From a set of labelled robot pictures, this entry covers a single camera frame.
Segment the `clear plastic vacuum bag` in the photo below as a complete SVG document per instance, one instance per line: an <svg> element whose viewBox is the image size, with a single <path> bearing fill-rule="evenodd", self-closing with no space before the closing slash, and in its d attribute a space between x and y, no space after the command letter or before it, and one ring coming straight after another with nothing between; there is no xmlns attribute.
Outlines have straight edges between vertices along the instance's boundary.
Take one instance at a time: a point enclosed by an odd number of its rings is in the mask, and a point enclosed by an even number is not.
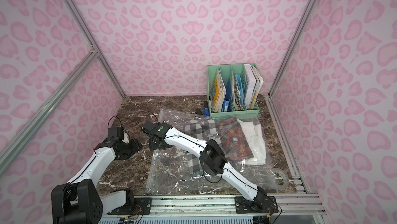
<svg viewBox="0 0 397 224"><path fill-rule="evenodd" d="M221 117L163 109L160 130L170 125L177 134L168 134L180 145L168 145L157 137L150 140L154 150L146 192L153 195L233 193L226 182L226 165L255 186L268 192L288 188L287 173L271 158L263 128L256 115Z"/></svg>

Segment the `red plaid shirt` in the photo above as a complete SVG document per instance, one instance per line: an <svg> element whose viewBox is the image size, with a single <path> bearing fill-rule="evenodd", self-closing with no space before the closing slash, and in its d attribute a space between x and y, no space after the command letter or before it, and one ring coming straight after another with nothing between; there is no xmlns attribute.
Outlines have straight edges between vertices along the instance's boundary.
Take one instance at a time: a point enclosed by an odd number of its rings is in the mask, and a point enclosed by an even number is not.
<svg viewBox="0 0 397 224"><path fill-rule="evenodd" d="M218 133L229 161L240 162L254 157L238 119L221 119Z"/></svg>

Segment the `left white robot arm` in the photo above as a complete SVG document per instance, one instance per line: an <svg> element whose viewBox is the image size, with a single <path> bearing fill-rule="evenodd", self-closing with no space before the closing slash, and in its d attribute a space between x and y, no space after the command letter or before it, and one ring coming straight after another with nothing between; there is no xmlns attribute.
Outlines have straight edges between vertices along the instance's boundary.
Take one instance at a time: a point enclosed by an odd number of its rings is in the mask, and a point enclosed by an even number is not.
<svg viewBox="0 0 397 224"><path fill-rule="evenodd" d="M105 139L96 146L86 165L67 183L56 186L51 193L54 224L97 224L103 215L117 208L135 209L131 189L121 189L99 196L97 184L114 160L128 160L142 149L134 139Z"/></svg>

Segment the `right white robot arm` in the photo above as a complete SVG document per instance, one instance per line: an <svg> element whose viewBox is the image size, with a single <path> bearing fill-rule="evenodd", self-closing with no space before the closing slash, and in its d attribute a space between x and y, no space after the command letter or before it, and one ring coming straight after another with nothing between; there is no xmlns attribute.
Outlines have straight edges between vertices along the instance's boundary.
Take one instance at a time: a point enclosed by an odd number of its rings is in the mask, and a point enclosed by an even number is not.
<svg viewBox="0 0 397 224"><path fill-rule="evenodd" d="M244 197L251 211L263 213L266 204L270 203L267 192L241 175L227 160L218 143L193 138L167 123L152 123L147 121L142 132L149 137L151 151L165 150L172 146L179 147L193 154L200 161L205 175L220 176L237 189Z"/></svg>

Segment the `white folded shirt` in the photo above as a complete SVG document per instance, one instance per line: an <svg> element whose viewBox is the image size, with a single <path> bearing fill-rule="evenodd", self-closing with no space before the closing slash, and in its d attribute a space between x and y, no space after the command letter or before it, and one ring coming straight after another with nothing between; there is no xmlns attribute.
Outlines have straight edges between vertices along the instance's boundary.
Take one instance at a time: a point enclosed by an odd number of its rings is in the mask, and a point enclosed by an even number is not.
<svg viewBox="0 0 397 224"><path fill-rule="evenodd" d="M254 124L254 122L244 122L238 119L242 127L243 133L246 137L250 151L253 157L244 159L245 165L260 166L266 164L266 144L262 133L262 126Z"/></svg>

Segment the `black small object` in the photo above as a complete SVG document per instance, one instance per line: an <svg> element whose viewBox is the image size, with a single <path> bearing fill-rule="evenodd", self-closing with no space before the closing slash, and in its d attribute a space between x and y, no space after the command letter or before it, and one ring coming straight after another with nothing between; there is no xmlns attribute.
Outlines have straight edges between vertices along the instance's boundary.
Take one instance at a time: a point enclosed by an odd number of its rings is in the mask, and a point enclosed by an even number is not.
<svg viewBox="0 0 397 224"><path fill-rule="evenodd" d="M195 110L195 113L196 113L197 115L204 115L203 112L201 111L201 109L199 109L199 108L197 108L197 109Z"/></svg>

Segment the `blue marker box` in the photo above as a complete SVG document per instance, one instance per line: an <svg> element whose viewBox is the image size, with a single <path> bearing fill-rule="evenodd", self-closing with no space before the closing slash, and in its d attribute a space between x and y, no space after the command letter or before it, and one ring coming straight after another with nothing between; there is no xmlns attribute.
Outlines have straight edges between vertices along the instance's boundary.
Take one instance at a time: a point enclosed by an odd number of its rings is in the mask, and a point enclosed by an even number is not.
<svg viewBox="0 0 397 224"><path fill-rule="evenodd" d="M204 115L205 116L210 116L208 101L204 102Z"/></svg>

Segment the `yellow book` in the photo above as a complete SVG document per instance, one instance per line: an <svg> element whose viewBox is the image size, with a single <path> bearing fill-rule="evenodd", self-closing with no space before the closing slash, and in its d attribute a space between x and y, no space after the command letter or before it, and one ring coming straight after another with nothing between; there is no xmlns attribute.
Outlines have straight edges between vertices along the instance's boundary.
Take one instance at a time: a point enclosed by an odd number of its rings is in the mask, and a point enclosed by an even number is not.
<svg viewBox="0 0 397 224"><path fill-rule="evenodd" d="M224 102L225 94L226 94L225 84L222 78L221 70L220 68L218 68L214 77L213 89L212 89L213 113L218 113L222 111L222 105Z"/></svg>

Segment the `blue folder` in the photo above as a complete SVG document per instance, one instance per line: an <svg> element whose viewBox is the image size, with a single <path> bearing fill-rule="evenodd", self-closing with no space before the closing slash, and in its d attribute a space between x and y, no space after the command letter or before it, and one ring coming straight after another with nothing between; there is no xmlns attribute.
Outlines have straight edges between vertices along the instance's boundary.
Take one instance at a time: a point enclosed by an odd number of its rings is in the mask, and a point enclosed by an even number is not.
<svg viewBox="0 0 397 224"><path fill-rule="evenodd" d="M226 84L225 98L222 105L223 112L229 112L233 110L233 92L234 92L233 80L230 78Z"/></svg>

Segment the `green desk file organizer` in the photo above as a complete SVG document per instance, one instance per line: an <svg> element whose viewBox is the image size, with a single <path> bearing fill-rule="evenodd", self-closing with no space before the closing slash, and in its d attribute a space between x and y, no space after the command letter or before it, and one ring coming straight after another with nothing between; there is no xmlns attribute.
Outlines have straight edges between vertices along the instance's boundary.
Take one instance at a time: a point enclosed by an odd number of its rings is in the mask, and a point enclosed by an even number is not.
<svg viewBox="0 0 397 224"><path fill-rule="evenodd" d="M264 80L254 63L207 67L207 100L211 118L259 114L256 102Z"/></svg>

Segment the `white book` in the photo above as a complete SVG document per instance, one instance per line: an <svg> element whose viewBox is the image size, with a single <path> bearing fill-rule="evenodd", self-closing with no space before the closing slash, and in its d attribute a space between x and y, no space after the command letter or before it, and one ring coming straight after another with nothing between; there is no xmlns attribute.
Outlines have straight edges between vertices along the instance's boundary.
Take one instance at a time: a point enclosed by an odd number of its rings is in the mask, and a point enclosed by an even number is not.
<svg viewBox="0 0 397 224"><path fill-rule="evenodd" d="M244 77L245 106L248 110L252 110L264 80L254 65L247 63L244 64L244 68L246 72Z"/></svg>

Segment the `clear tape roll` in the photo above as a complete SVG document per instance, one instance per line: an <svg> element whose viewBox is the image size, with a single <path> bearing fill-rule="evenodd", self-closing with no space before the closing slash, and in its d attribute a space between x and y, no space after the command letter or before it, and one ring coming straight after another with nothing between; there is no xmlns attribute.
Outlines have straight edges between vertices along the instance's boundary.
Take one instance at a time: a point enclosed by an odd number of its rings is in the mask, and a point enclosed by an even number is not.
<svg viewBox="0 0 397 224"><path fill-rule="evenodd" d="M272 168L271 172L275 189L282 190L289 186L289 177L283 170Z"/></svg>

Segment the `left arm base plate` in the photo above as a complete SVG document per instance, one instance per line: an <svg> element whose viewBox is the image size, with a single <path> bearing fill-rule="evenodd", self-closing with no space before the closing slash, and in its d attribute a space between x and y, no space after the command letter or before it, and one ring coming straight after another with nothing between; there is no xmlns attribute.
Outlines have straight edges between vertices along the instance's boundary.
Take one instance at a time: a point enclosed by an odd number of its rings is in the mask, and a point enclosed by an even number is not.
<svg viewBox="0 0 397 224"><path fill-rule="evenodd" d="M149 215L152 208L152 201L153 198L151 197L135 197L132 203L126 203L108 212L108 215Z"/></svg>

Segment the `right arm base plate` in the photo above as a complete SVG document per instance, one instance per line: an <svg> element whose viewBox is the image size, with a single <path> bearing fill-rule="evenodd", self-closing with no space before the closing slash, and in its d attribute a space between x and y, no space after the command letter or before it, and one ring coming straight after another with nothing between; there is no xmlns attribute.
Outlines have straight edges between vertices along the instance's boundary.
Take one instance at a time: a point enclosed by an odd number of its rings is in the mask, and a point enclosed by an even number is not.
<svg viewBox="0 0 397 224"><path fill-rule="evenodd" d="M249 201L244 197L235 197L237 214L278 214L280 209L274 196L264 196L260 200Z"/></svg>

